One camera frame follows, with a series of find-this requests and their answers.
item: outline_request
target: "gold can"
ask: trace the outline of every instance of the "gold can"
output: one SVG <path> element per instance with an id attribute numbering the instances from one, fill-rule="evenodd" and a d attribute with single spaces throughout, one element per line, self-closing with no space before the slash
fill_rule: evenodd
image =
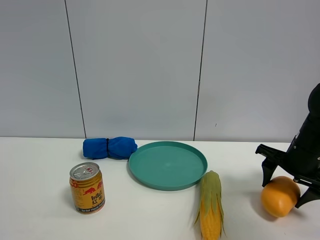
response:
<path id="1" fill-rule="evenodd" d="M 78 164 L 70 170 L 69 179 L 75 209 L 92 214 L 105 205 L 105 191 L 99 165 L 94 162 Z"/>

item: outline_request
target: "red bull logo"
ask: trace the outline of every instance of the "red bull logo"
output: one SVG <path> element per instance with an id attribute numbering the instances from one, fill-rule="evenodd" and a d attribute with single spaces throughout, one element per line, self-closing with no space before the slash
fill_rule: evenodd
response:
<path id="1" fill-rule="evenodd" d="M 98 190 L 99 188 L 101 188 L 103 184 L 104 184 L 104 183 L 103 183 L 102 181 L 99 182 L 99 183 L 98 183 L 98 187 L 97 187 L 96 189 Z"/>
<path id="2" fill-rule="evenodd" d="M 83 191 L 83 195 L 86 195 L 86 194 L 92 194 L 94 193 L 96 190 L 94 187 L 90 187 L 87 191 Z"/>

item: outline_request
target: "can lid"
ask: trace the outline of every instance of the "can lid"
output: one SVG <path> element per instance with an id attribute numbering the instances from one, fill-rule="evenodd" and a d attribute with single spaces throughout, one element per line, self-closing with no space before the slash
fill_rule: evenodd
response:
<path id="1" fill-rule="evenodd" d="M 74 180 L 88 180 L 100 171 L 99 165 L 94 162 L 84 162 L 70 170 L 70 177 Z"/>

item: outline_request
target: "white table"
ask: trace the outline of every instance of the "white table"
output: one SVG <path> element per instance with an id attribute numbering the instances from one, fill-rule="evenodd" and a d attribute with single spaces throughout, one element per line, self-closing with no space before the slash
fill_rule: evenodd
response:
<path id="1" fill-rule="evenodd" d="M 144 187 L 126 160 L 101 159 L 106 204 L 97 213 L 76 212 L 69 171 L 85 162 L 82 139 L 0 138 L 0 239 L 2 240 L 200 240 L 193 221 L 199 187 L 174 192 Z M 138 140 L 139 146 L 151 141 Z M 275 220 L 261 207 L 261 163 L 256 142 L 184 142 L 220 175 L 228 240 L 320 239 L 320 200 Z M 286 150 L 287 143 L 266 143 Z M 287 175 L 277 168 L 274 176 Z"/>

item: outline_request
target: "teal plate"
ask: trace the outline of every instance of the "teal plate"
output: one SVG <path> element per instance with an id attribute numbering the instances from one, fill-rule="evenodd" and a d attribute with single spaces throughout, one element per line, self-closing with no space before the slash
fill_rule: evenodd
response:
<path id="1" fill-rule="evenodd" d="M 192 146 L 158 141 L 139 147 L 129 159 L 129 168 L 138 181 L 150 188 L 177 191 L 199 182 L 208 163 Z"/>

